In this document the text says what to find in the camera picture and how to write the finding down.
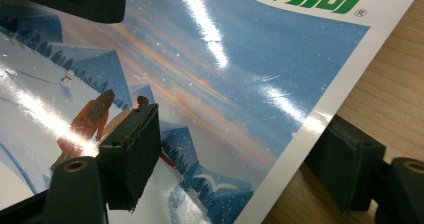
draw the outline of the mountain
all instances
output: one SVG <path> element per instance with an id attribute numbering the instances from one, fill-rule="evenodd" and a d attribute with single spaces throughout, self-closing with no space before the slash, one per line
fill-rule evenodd
<path id="1" fill-rule="evenodd" d="M 187 126 L 160 122 L 160 130 L 163 152 L 184 177 L 182 189 L 199 200 L 212 223 L 233 223 L 253 195 L 251 184 L 201 166 Z"/>
<path id="2" fill-rule="evenodd" d="M 118 107 L 129 109 L 132 106 L 127 81 L 115 50 L 53 42 L 49 42 L 48 46 L 52 46 L 53 62 L 74 71 L 75 76 L 100 93 L 112 89 Z"/>
<path id="3" fill-rule="evenodd" d="M 34 41 L 39 43 L 63 41 L 59 17 L 44 9 L 2 4 L 0 26 L 15 34 L 17 39 L 26 38 L 31 41 L 35 37 Z"/>

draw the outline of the glossy printed sheet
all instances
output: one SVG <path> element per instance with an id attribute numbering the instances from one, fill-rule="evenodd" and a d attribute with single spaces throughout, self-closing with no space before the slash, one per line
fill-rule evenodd
<path id="1" fill-rule="evenodd" d="M 138 96 L 159 104 L 177 168 L 159 160 L 136 211 L 111 211 L 112 223 L 234 222 L 278 160 L 293 175 L 337 109 L 317 104 L 331 85 L 340 97 L 327 100 L 349 92 L 360 71 L 333 81 L 370 31 L 255 0 L 127 0 L 112 25 L 6 0 L 0 18 L 1 113 L 13 120 L 0 161 L 28 195 L 48 188 L 57 140 L 88 101 L 115 93 L 106 133 Z M 299 149 L 287 157 L 289 144 Z M 94 136 L 84 145 L 95 155 Z"/>

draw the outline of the registered trademark symbol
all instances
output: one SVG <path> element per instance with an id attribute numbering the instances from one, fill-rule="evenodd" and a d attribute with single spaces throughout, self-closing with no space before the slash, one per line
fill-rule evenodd
<path id="1" fill-rule="evenodd" d="M 355 16 L 357 17 L 363 17 L 367 14 L 367 10 L 359 9 L 355 12 Z"/>

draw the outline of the black clamp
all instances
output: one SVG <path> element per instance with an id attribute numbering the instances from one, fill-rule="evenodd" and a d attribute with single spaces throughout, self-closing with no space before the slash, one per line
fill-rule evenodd
<path id="1" fill-rule="evenodd" d="M 386 147 L 335 116 L 306 164 L 342 212 L 368 211 L 378 203 L 377 224 L 424 223 L 424 162 L 383 161 Z"/>

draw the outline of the snowy mountain illustration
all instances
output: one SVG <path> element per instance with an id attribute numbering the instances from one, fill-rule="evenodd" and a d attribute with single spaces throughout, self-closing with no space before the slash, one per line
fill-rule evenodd
<path id="1" fill-rule="evenodd" d="M 5 87 L 0 91 L 0 107 L 5 120 L 13 120 L 0 126 L 0 162 L 36 194 L 49 185 L 49 167 L 61 152 L 57 138 L 87 101 L 112 89 L 115 105 L 109 122 L 138 96 L 150 103 L 155 100 L 148 84 L 127 86 L 115 50 L 61 43 L 56 15 L 11 5 L 0 6 L 0 13 L 0 84 Z M 72 84 L 64 86 L 61 81 L 70 77 L 70 71 Z M 251 184 L 202 166 L 187 126 L 161 121 L 160 130 L 163 152 L 177 167 L 175 171 L 158 164 L 161 171 L 154 172 L 155 183 L 146 190 L 165 193 L 173 185 L 174 191 L 166 197 L 170 207 L 166 221 L 184 222 L 187 213 L 179 211 L 181 205 L 194 203 L 205 214 L 200 215 L 202 220 L 234 222 L 253 195 Z M 143 199 L 144 207 L 136 213 L 163 202 L 154 193 L 144 194 Z M 122 222 L 121 215 L 113 212 L 111 220 L 119 216 Z"/>
<path id="2" fill-rule="evenodd" d="M 47 43 L 51 46 L 51 60 L 72 70 L 75 76 L 100 93 L 112 89 L 115 92 L 115 104 L 129 109 L 132 100 L 115 50 L 68 46 L 62 43 Z"/>
<path id="3" fill-rule="evenodd" d="M 0 26 L 31 49 L 34 49 L 33 45 L 43 42 L 63 41 L 59 17 L 38 8 L 2 4 Z"/>

